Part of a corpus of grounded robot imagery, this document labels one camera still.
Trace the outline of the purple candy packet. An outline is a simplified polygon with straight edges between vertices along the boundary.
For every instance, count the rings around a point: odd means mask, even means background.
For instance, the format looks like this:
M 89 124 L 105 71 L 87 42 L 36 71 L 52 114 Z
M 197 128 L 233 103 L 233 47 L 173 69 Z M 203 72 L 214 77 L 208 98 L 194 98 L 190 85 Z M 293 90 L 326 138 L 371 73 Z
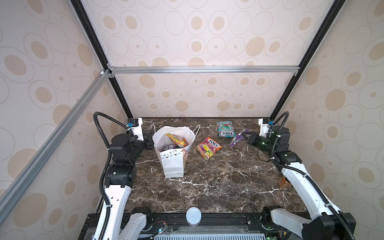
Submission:
M 244 141 L 244 140 L 245 140 L 244 135 L 245 135 L 246 133 L 249 133 L 249 132 L 250 132 L 249 129 L 245 129 L 245 130 L 243 130 L 241 133 L 239 133 L 238 135 L 236 135 L 236 136 L 232 139 L 232 141 L 231 141 L 231 143 L 230 143 L 230 147 L 233 147 L 233 146 L 235 146 L 236 144 L 238 144 L 239 142 Z

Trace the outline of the teal Fox's candy packet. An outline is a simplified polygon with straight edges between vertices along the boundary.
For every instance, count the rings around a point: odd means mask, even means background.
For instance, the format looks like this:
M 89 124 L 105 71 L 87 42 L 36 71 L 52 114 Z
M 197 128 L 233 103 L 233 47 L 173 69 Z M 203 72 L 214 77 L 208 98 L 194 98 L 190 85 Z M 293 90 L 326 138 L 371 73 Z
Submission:
M 217 122 L 218 136 L 223 138 L 233 138 L 236 133 L 231 121 Z

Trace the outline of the white paper bag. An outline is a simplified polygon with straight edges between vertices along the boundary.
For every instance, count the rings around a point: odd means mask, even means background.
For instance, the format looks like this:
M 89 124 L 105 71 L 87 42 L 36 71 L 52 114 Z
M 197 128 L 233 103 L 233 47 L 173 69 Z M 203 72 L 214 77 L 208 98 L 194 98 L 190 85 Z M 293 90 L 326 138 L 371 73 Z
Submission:
M 157 130 L 153 135 L 154 147 L 159 158 L 166 178 L 182 178 L 185 172 L 188 154 L 193 146 L 196 136 L 200 130 L 200 125 L 197 125 L 194 130 L 188 127 L 169 127 L 165 126 Z M 171 133 L 182 137 L 188 143 L 185 148 L 178 148 L 164 151 L 166 145 L 175 145 L 167 133 Z

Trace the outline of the orange red Fox's packet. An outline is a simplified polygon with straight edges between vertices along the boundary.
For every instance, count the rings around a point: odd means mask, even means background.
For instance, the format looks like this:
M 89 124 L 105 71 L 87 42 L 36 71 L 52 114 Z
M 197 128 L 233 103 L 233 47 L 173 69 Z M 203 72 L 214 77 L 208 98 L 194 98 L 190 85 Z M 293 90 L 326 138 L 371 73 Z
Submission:
M 197 151 L 208 160 L 211 158 L 216 152 L 218 152 L 222 148 L 217 142 L 215 142 L 211 138 L 205 138 L 200 144 L 196 146 Z

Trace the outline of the red yellow Fox's packet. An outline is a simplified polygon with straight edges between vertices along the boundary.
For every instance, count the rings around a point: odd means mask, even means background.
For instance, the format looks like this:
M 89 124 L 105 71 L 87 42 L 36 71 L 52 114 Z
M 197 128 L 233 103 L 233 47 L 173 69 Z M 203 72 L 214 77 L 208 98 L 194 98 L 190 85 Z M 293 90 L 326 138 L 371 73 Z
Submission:
M 167 137 L 170 138 L 170 140 L 175 144 L 177 145 L 179 148 L 185 148 L 188 146 L 188 143 L 185 139 L 183 139 L 182 137 L 179 137 L 177 135 L 174 135 L 174 134 L 171 134 L 171 133 L 167 133 L 166 134 Z

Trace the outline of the pink Fox's berries packet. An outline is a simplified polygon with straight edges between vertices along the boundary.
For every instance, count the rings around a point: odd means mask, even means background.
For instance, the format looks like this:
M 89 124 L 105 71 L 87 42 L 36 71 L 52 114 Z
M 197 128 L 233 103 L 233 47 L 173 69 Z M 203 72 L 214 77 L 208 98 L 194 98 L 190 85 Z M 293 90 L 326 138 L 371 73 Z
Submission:
M 167 151 L 167 150 L 173 150 L 173 149 L 178 149 L 179 146 L 178 145 L 166 145 L 163 150 L 164 151 Z

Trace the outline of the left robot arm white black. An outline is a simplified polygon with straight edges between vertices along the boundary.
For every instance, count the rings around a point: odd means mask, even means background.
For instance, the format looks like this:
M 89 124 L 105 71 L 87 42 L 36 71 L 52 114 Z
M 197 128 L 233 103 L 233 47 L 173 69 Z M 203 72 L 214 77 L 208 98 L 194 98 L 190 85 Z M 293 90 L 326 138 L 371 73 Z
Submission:
M 125 133 L 109 141 L 101 127 L 99 117 L 123 127 Z M 108 156 L 99 188 L 103 206 L 95 231 L 95 240 L 137 240 L 145 228 L 151 227 L 150 208 L 139 208 L 123 227 L 123 215 L 137 174 L 137 160 L 145 150 L 153 150 L 155 128 L 143 131 L 141 118 L 131 118 L 127 124 L 101 112 L 93 114 L 95 125 L 104 141 Z

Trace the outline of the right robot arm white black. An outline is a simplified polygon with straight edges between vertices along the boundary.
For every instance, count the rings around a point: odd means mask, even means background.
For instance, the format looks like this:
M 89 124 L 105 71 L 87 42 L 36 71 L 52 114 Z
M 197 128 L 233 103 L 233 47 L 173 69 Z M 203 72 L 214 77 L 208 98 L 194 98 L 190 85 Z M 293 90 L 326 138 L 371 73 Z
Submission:
M 242 132 L 246 142 L 269 154 L 273 163 L 290 183 L 303 203 L 309 219 L 280 206 L 264 207 L 260 223 L 266 231 L 282 227 L 303 240 L 353 240 L 356 220 L 343 213 L 310 176 L 302 160 L 289 149 L 290 130 L 285 127 L 289 112 L 275 121 L 260 119 L 259 132 Z

